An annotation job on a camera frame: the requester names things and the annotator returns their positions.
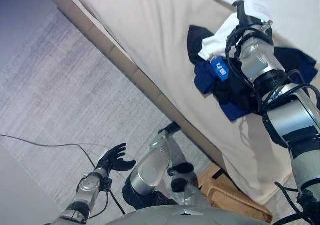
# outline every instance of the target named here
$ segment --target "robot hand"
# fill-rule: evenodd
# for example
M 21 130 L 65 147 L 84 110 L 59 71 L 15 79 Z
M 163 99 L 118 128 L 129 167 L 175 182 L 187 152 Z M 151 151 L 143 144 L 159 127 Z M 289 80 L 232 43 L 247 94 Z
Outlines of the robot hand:
M 106 170 L 108 174 L 110 173 L 110 170 L 124 172 L 133 169 L 136 165 L 135 160 L 124 161 L 124 159 L 121 158 L 125 155 L 124 151 L 126 150 L 126 145 L 126 143 L 122 143 L 102 154 L 96 168 L 102 168 Z

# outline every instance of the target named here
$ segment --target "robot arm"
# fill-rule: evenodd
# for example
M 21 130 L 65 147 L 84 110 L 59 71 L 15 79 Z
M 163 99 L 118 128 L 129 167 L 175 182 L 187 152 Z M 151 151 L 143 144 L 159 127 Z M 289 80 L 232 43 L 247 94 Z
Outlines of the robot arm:
M 309 84 L 297 85 L 292 82 L 290 76 L 299 72 L 293 70 L 287 74 L 275 58 L 270 21 L 247 15 L 246 2 L 234 3 L 239 26 L 228 37 L 226 56 L 228 59 L 231 46 L 237 44 L 235 57 L 242 63 L 241 72 L 232 66 L 230 60 L 229 65 L 236 74 L 242 76 L 257 97 L 257 113 L 262 115 L 273 142 L 288 148 L 299 191 L 297 201 L 304 210 L 306 220 L 319 224 L 320 94 Z M 305 88 L 314 90 L 317 105 L 311 101 Z
M 85 225 L 94 209 L 101 191 L 108 193 L 112 180 L 111 170 L 129 171 L 136 161 L 124 161 L 126 144 L 123 143 L 105 152 L 99 159 L 93 172 L 85 176 L 79 183 L 73 202 L 63 211 L 52 225 Z

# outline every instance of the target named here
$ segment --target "floor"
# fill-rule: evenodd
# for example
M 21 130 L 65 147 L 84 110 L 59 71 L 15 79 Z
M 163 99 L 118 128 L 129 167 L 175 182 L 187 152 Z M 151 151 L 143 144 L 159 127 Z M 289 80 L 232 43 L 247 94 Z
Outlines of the floor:
M 0 72 L 54 7 L 51 0 L 0 0 Z

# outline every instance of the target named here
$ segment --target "wire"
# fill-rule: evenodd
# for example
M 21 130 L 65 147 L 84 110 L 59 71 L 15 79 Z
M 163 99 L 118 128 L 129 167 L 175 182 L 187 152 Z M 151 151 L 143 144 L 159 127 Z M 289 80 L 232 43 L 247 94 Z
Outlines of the wire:
M 257 113 L 260 113 L 262 110 L 262 99 L 260 94 L 258 93 L 258 91 L 256 90 L 256 88 L 252 85 L 252 83 L 249 81 L 249 79 L 243 75 L 231 62 L 230 60 L 230 51 L 232 46 L 235 46 L 237 48 L 237 42 L 238 40 L 234 40 L 235 36 L 240 35 L 242 33 L 244 33 L 245 31 L 253 31 L 256 33 L 261 34 L 263 37 L 265 37 L 265 40 L 270 40 L 271 38 L 268 37 L 267 35 L 265 35 L 263 32 L 261 32 L 258 29 L 255 29 L 253 27 L 242 27 L 239 28 L 237 30 L 234 30 L 230 36 L 228 36 L 227 41 L 226 41 L 226 47 L 225 47 L 225 57 L 226 57 L 226 61 L 228 63 L 228 66 L 230 67 L 231 71 L 242 81 L 245 83 L 245 85 L 247 85 L 253 92 L 254 97 L 256 98 L 257 101 Z
M 19 138 L 19 137 L 15 137 L 15 136 L 10 136 L 10 135 L 0 134 L 0 137 L 11 138 L 11 139 L 19 140 L 19 141 L 22 141 L 22 142 L 25 142 L 25 143 L 28 143 L 28 144 L 32 144 L 32 145 L 38 146 L 38 147 L 45 147 L 45 148 L 60 148 L 60 147 L 76 146 L 76 147 L 80 148 L 84 152 L 84 154 L 89 159 L 89 161 L 92 164 L 92 166 L 94 167 L 94 169 L 96 169 L 96 166 L 95 166 L 94 162 L 92 161 L 92 159 L 90 158 L 90 156 L 88 155 L 88 153 L 79 144 L 67 143 L 67 144 L 62 144 L 62 145 L 43 145 L 43 144 L 39 144 L 39 143 L 36 143 L 36 142 L 28 141 L 28 140 L 25 140 L 25 139 L 22 139 L 22 138 Z
M 107 209 L 108 203 L 109 203 L 109 194 L 106 192 L 106 203 L 105 203 L 104 209 L 101 212 L 97 213 L 96 215 L 89 217 L 89 219 L 93 219 L 101 215 Z
M 283 187 L 279 182 L 275 182 L 274 183 L 278 188 L 280 188 L 280 190 L 282 191 L 283 195 L 285 196 L 286 200 L 288 201 L 288 203 L 290 204 L 290 206 L 293 208 L 293 210 L 296 212 L 296 214 L 301 217 L 303 220 L 305 220 L 307 223 L 311 223 L 311 221 L 309 220 L 309 218 L 306 217 L 305 214 L 303 214 L 298 208 L 297 206 L 294 204 L 294 202 L 291 200 L 291 198 L 289 197 L 286 188 Z
M 268 106 L 272 106 L 274 104 L 277 104 L 277 103 L 281 102 L 281 100 L 286 99 L 287 97 L 292 95 L 297 90 L 303 89 L 303 88 L 307 88 L 307 89 L 313 90 L 313 92 L 315 93 L 315 96 L 316 96 L 316 107 L 320 110 L 320 92 L 315 86 L 313 86 L 311 84 L 308 84 L 308 83 L 301 84 L 301 85 L 298 85 L 298 86 L 290 89 L 285 94 L 281 95 L 279 98 L 277 98 L 276 100 L 274 100 L 271 103 L 269 103 Z
M 280 81 L 279 83 L 272 89 L 272 91 L 268 94 L 268 96 L 266 97 L 266 99 L 264 100 L 262 109 L 266 109 L 268 107 L 268 101 L 271 99 L 271 97 L 274 95 L 274 93 L 277 91 L 277 89 L 288 79 L 290 78 L 290 76 L 292 76 L 293 74 L 298 74 L 299 77 L 301 76 L 301 73 L 297 70 L 297 69 L 293 69 L 291 71 L 289 71 L 287 73 L 287 75 L 285 75 Z
M 118 206 L 118 208 L 121 210 L 122 214 L 123 214 L 123 215 L 126 215 L 125 210 L 122 208 L 122 206 L 120 205 L 120 203 L 117 201 L 117 199 L 115 198 L 115 195 L 113 194 L 113 192 L 111 191 L 111 189 L 110 189 L 109 193 L 110 193 L 111 197 L 113 198 L 115 204 L 116 204 L 116 205 Z
M 295 192 L 295 193 L 299 192 L 299 190 L 295 189 L 295 188 L 290 188 L 290 187 L 285 187 L 285 186 L 282 186 L 282 187 L 284 190 L 289 191 L 289 192 Z
M 250 83 L 248 78 L 246 76 L 242 76 L 241 73 L 238 71 L 238 69 L 235 68 L 233 63 L 230 60 L 230 52 L 225 53 L 226 61 L 231 69 L 231 71 L 242 81 L 245 85 L 247 85 L 251 91 L 253 92 L 254 97 L 256 98 L 256 102 L 258 105 L 257 112 L 260 113 L 262 109 L 262 99 L 260 97 L 260 94 L 257 92 L 256 88 Z

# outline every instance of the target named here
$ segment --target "fabric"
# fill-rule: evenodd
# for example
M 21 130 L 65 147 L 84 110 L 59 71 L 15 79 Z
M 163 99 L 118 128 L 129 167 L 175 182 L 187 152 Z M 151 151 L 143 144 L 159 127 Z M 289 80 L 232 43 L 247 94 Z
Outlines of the fabric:
M 222 24 L 215 35 L 206 37 L 202 40 L 202 49 L 198 53 L 199 57 L 211 61 L 213 57 L 225 57 L 226 56 L 226 46 L 227 37 L 232 33 L 232 31 L 239 25 L 239 20 L 237 13 L 232 13 L 228 19 Z M 234 50 L 230 51 L 230 57 L 234 57 Z
M 203 41 L 207 40 L 204 35 L 210 36 L 208 38 L 211 41 L 214 41 L 214 37 L 216 36 L 211 36 L 206 28 L 190 26 L 187 49 L 190 62 L 195 65 L 195 86 L 204 95 L 213 94 L 219 101 L 222 111 L 231 122 L 250 113 L 256 113 L 257 102 L 256 99 L 251 96 L 252 91 L 245 86 L 232 71 L 229 72 L 228 65 L 226 64 L 227 61 L 220 56 L 213 58 L 211 62 L 204 61 L 200 57 L 200 54 L 204 50 L 203 47 L 201 48 L 199 46 L 200 39 L 202 39 L 202 45 Z M 216 56 L 217 54 L 213 51 L 214 49 L 215 47 L 213 46 L 211 52 Z M 318 73 L 318 70 L 315 69 L 317 62 L 298 49 L 275 47 L 274 56 L 280 61 L 287 72 L 298 69 L 304 81 L 308 84 Z M 237 69 L 241 69 L 241 63 L 237 59 L 231 59 L 231 62 Z M 301 80 L 296 74 L 291 78 L 295 83 L 301 84 Z
M 274 145 L 261 118 L 231 123 L 214 97 L 203 97 L 189 61 L 190 25 L 215 33 L 232 13 L 216 0 L 79 0 L 184 117 L 223 153 L 237 186 L 264 204 L 291 173 L 288 151 Z M 288 46 L 278 39 L 278 46 Z
M 231 6 L 237 0 L 220 0 Z M 273 31 L 320 61 L 320 0 L 262 0 L 270 7 Z

